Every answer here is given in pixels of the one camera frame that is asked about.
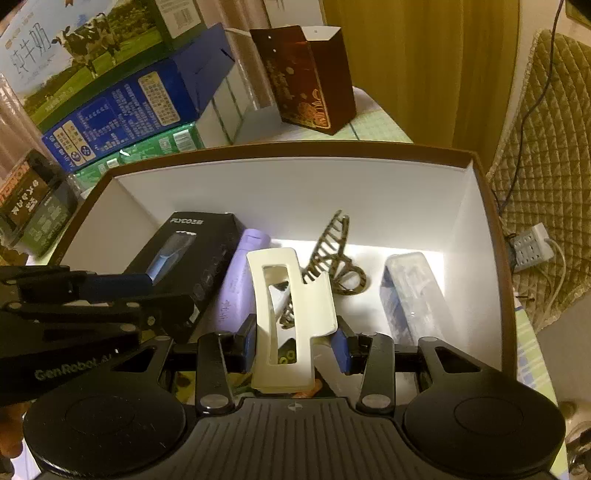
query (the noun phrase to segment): power strip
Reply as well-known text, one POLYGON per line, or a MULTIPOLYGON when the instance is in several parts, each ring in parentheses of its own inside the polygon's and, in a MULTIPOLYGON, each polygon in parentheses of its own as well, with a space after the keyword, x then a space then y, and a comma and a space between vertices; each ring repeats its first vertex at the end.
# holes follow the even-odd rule
POLYGON ((539 265, 554 257, 552 247, 546 242, 547 238, 550 237, 544 224, 538 223, 511 239, 517 261, 514 272, 539 265))

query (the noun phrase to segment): clear plastic package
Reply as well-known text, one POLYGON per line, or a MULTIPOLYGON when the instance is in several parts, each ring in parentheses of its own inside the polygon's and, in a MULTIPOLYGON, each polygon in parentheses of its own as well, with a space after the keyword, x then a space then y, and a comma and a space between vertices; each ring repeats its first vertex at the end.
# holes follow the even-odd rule
POLYGON ((453 326, 437 280, 420 252, 386 259, 379 296, 396 343, 416 345, 425 336, 445 340, 442 326, 453 326))

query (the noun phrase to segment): blue box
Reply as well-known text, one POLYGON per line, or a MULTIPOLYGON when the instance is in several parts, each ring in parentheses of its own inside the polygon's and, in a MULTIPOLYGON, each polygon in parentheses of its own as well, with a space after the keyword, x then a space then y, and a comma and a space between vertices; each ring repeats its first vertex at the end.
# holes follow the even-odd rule
POLYGON ((43 136, 66 172, 199 118, 234 60, 221 24, 115 84, 43 136))

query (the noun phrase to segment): black cable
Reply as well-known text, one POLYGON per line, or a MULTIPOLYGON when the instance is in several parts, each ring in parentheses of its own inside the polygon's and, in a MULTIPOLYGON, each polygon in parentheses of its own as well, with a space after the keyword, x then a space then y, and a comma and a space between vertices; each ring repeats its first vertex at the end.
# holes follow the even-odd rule
POLYGON ((517 153, 517 162, 515 163, 515 174, 513 175, 513 180, 511 181, 511 186, 509 187, 509 191, 507 192, 507 196, 503 203, 499 207, 499 216, 503 215, 505 208, 507 207, 507 203, 509 203, 509 199, 513 194, 513 190, 515 189, 515 184, 517 183, 517 175, 519 175, 519 170, 521 169, 521 154, 523 152, 523 130, 525 127, 525 121, 528 117, 534 112, 534 110, 538 107, 538 105, 544 99, 544 95, 548 91, 548 87, 550 86, 550 82, 552 81, 552 68, 554 67, 554 38, 556 36, 556 25, 558 25, 558 18, 560 16, 560 11, 562 10, 562 6, 564 4, 564 0, 560 0, 558 4, 558 10, 556 11, 556 16, 554 17, 554 24, 552 26, 552 37, 550 38, 550 65, 548 66, 548 78, 544 85, 544 89, 542 90, 542 94, 538 97, 535 103, 527 110, 526 114, 521 121, 521 128, 519 129, 519 151, 517 153))

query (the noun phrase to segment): round black knob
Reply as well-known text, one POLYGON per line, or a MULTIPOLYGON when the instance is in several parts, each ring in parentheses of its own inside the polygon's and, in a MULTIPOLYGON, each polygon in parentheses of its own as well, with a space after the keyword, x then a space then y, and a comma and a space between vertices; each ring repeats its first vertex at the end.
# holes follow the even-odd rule
POLYGON ((549 468, 565 430, 550 400, 496 371, 445 375, 410 402, 403 425, 439 468, 488 478, 549 468))
POLYGON ((185 423, 170 393, 126 375, 88 389, 54 390, 32 405, 24 429, 33 455, 56 473, 108 478, 166 455, 185 423))

